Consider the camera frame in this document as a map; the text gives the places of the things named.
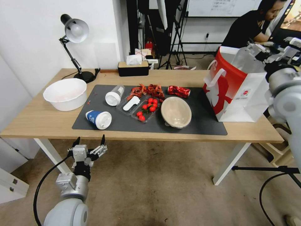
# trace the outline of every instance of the white bowl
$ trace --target white bowl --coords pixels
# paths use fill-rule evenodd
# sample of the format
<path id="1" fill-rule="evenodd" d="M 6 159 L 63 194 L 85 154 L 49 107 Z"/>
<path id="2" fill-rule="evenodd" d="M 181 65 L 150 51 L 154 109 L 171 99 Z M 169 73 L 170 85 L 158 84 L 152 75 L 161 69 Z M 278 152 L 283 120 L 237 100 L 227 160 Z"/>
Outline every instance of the white bowl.
<path id="1" fill-rule="evenodd" d="M 162 103 L 161 114 L 165 122 L 174 128 L 182 129 L 191 122 L 191 109 L 179 97 L 167 98 Z"/>
<path id="2" fill-rule="evenodd" d="M 57 110 L 74 110 L 86 102 L 87 84 L 78 78 L 59 80 L 45 89 L 43 97 Z"/>

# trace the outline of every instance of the lamp base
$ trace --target lamp base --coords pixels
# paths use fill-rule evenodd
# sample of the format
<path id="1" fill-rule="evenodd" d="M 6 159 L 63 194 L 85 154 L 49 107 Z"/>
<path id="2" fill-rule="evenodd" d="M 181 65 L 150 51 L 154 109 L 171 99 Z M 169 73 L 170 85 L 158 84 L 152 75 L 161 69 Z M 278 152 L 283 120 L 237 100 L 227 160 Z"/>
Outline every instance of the lamp base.
<path id="1" fill-rule="evenodd" d="M 74 78 L 79 78 L 84 80 L 86 83 L 93 82 L 96 78 L 92 72 L 82 72 L 82 78 L 79 74 L 76 74 Z"/>

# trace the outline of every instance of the red can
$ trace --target red can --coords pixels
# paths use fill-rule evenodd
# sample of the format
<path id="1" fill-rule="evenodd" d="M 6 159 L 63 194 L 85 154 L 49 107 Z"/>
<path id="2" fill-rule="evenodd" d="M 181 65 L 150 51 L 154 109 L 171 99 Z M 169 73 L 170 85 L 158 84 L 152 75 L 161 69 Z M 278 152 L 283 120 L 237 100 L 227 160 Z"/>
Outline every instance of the red can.
<path id="1" fill-rule="evenodd" d="M 168 87 L 169 95 L 177 95 L 182 98 L 188 98 L 190 95 L 190 89 L 179 87 L 179 86 L 169 86 Z"/>

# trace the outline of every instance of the whiteboard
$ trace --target whiteboard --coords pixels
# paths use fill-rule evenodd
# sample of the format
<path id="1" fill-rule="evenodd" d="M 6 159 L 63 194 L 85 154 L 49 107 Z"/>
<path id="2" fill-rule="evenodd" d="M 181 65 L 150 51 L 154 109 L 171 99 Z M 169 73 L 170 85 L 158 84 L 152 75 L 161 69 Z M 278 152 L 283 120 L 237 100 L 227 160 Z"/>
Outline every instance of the whiteboard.
<path id="1" fill-rule="evenodd" d="M 188 0 L 189 17 L 240 17 L 257 10 L 261 0 Z"/>

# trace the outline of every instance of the desk lamp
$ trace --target desk lamp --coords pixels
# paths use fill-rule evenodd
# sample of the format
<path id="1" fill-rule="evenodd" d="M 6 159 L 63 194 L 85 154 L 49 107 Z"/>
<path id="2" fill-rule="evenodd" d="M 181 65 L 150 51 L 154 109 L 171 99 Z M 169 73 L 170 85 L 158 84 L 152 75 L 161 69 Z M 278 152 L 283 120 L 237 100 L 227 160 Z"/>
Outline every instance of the desk lamp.
<path id="1" fill-rule="evenodd" d="M 64 49 L 71 58 L 72 63 L 77 68 L 78 73 L 74 78 L 79 78 L 84 80 L 86 83 L 92 82 L 95 80 L 96 76 L 91 72 L 82 72 L 81 65 L 77 62 L 75 58 L 71 55 L 69 50 L 66 47 L 68 42 L 80 43 L 83 42 L 89 34 L 88 25 L 79 19 L 72 19 L 69 15 L 63 14 L 61 16 L 61 22 L 65 25 L 65 35 L 60 38 L 60 43 L 63 45 Z"/>

